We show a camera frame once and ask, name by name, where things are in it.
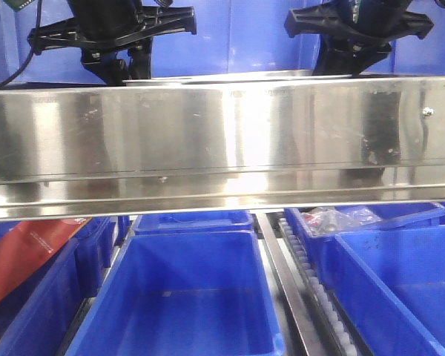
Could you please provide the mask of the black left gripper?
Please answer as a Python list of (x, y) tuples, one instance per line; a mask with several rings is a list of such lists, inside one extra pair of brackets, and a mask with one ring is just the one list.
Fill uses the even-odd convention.
[[(36, 55), (63, 47), (81, 48), (84, 69), (110, 86), (123, 86), (130, 78), (151, 78), (153, 37), (197, 33), (194, 8), (172, 7), (171, 1), (158, 1), (155, 6), (142, 1), (67, 4), (73, 16), (33, 28), (27, 38), (30, 47)], [(129, 49), (129, 65), (117, 57), (117, 51), (125, 49)]]

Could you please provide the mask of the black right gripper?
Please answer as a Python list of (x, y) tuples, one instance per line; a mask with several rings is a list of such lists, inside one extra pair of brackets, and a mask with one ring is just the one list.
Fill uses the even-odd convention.
[(386, 59), (391, 43), (406, 36), (424, 39), (434, 27), (425, 14), (407, 10), (409, 1), (328, 1), (291, 9), (285, 20), (289, 37), (320, 35), (314, 76), (359, 76)]

